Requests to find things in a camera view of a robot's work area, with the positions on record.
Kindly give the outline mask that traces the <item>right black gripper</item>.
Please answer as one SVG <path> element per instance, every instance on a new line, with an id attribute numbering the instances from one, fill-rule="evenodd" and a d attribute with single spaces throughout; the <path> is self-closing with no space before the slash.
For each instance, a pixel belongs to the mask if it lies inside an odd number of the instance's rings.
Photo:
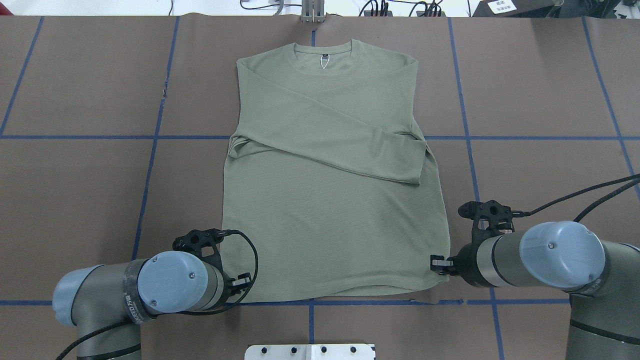
<path id="1" fill-rule="evenodd" d="M 451 275 L 454 272 L 461 277 L 467 284 L 476 287 L 483 287 L 483 276 L 478 266 L 478 250 L 480 246 L 474 243 L 468 243 L 458 251 L 457 255 L 452 258 L 445 258 L 443 255 L 430 255 L 430 263 L 432 271 L 439 275 Z M 453 264 L 452 266 L 434 265 L 434 264 Z"/>

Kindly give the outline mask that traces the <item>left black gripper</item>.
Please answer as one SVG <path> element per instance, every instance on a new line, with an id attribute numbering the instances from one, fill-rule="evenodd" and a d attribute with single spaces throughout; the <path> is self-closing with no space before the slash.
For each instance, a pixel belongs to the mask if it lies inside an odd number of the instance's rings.
<path id="1" fill-rule="evenodd" d="M 242 303 L 247 296 L 247 292 L 249 292 L 249 288 L 252 286 L 252 274 L 242 273 L 237 277 L 230 277 L 219 266 L 214 266 L 214 269 L 217 280 L 212 306 L 224 306 L 226 303 Z"/>

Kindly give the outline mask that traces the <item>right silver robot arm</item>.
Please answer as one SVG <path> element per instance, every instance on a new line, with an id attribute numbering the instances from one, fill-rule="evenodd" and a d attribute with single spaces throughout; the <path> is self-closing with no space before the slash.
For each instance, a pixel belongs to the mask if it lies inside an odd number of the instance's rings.
<path id="1" fill-rule="evenodd" d="M 479 288 L 548 287 L 569 294 L 567 360 L 640 357 L 640 253 L 601 240 L 583 224 L 556 221 L 489 235 L 455 256 L 430 256 L 438 275 Z"/>

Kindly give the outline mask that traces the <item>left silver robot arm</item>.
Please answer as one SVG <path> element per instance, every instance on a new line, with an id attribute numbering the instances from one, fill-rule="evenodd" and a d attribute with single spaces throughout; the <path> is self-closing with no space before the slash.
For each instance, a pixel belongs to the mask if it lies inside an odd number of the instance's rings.
<path id="1" fill-rule="evenodd" d="M 55 285 L 52 309 L 57 321 L 76 328 L 78 338 L 58 356 L 76 351 L 78 360 L 139 360 L 141 325 L 160 316 L 208 316 L 243 300 L 257 271 L 231 278 L 216 256 L 202 259 L 187 251 L 163 251 L 148 259 L 76 269 Z"/>

